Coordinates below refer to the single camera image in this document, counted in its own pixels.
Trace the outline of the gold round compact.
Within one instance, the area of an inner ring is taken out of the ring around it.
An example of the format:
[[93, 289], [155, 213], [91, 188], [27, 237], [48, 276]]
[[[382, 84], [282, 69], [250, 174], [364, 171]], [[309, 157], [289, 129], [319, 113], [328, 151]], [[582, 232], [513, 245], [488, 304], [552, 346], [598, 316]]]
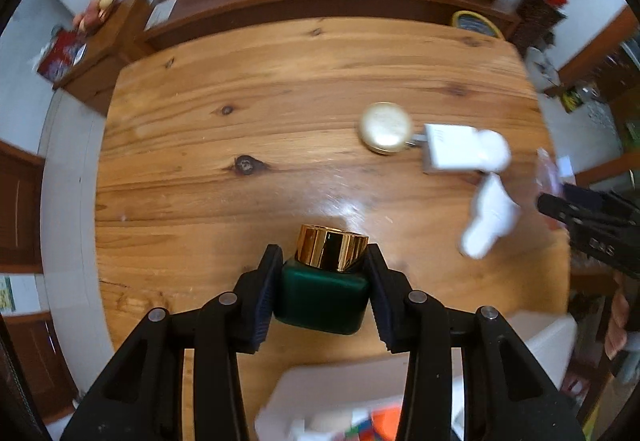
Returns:
[[413, 122], [408, 112], [390, 102], [369, 105], [357, 126], [362, 144], [378, 155], [394, 155], [407, 148], [412, 131]]

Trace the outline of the dark wicker basket red lid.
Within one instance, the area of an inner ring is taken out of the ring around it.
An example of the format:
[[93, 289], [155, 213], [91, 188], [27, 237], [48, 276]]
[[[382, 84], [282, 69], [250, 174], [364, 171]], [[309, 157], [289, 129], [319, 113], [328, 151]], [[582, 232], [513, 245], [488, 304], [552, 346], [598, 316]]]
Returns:
[[521, 0], [515, 11], [520, 23], [509, 38], [521, 57], [565, 18], [563, 8], [566, 4], [567, 0]]

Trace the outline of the orange round disc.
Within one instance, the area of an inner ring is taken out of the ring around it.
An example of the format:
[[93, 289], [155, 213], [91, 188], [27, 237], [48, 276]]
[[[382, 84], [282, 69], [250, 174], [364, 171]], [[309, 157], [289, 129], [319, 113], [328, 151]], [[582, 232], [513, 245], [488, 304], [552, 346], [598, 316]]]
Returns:
[[398, 404], [375, 409], [370, 420], [376, 439], [395, 441], [400, 423], [401, 406]]

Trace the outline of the white plastic storage bin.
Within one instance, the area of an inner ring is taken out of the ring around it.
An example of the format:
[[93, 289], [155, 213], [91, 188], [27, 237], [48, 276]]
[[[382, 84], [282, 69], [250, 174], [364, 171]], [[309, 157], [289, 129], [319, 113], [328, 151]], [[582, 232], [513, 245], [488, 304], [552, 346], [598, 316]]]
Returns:
[[[577, 335], [573, 317], [520, 311], [508, 322], [555, 386], [561, 386]], [[280, 378], [257, 415], [257, 436], [261, 440], [344, 440], [355, 409], [371, 413], [401, 405], [408, 363], [407, 354], [398, 354], [374, 361], [294, 367]]]

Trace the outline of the small wooden side cabinet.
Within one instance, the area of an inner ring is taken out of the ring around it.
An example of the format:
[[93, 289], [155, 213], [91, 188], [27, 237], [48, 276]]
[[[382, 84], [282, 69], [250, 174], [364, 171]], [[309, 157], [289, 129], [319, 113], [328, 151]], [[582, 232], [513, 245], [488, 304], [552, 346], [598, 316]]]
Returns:
[[82, 59], [53, 89], [64, 90], [106, 116], [122, 68], [152, 53], [141, 40], [151, 11], [149, 0], [121, 0], [105, 24], [86, 40]]

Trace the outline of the red gift box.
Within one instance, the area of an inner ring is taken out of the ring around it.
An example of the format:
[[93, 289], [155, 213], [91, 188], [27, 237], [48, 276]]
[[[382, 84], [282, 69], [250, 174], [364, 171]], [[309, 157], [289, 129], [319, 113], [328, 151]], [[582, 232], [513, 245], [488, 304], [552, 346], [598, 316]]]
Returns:
[[35, 71], [42, 78], [56, 83], [76, 65], [84, 54], [85, 38], [74, 30], [56, 25], [51, 31], [49, 43], [41, 50]]

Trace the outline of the white egg-shaped device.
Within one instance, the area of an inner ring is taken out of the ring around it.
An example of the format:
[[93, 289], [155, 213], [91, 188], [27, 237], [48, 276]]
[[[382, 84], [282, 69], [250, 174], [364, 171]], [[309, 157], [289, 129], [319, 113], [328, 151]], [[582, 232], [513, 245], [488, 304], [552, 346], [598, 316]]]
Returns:
[[492, 130], [477, 131], [478, 167], [485, 172], [503, 172], [511, 162], [511, 149], [506, 138]]

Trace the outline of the white square charger block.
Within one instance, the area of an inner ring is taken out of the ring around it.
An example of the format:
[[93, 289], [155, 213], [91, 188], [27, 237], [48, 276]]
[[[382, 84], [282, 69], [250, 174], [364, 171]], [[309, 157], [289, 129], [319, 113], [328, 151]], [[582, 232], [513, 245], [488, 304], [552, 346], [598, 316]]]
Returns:
[[473, 171], [483, 168], [478, 130], [456, 124], [425, 123], [412, 144], [422, 150], [422, 169], [431, 172]]

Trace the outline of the colourful rubik cube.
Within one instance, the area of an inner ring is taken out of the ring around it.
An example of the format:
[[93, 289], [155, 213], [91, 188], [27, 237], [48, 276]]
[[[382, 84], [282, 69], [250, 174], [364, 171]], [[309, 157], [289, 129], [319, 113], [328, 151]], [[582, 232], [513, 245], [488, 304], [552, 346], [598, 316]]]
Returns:
[[376, 441], [371, 413], [366, 409], [352, 412], [352, 425], [344, 433], [345, 441]]

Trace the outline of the fruit pile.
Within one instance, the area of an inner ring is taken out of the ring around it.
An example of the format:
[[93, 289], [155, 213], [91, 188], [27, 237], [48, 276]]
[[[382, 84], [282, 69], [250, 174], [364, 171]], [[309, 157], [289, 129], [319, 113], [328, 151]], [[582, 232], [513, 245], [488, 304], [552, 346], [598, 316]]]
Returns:
[[85, 11], [73, 19], [73, 28], [81, 34], [94, 34], [117, 8], [118, 0], [91, 0]]

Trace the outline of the white handheld scanner device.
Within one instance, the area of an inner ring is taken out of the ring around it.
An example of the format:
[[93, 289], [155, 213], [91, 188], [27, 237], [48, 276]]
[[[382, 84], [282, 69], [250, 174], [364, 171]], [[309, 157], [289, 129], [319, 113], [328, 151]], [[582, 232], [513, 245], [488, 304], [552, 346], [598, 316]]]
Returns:
[[520, 213], [521, 207], [509, 196], [500, 176], [486, 175], [472, 199], [471, 221], [460, 239], [462, 255], [483, 259], [498, 239], [513, 231]]

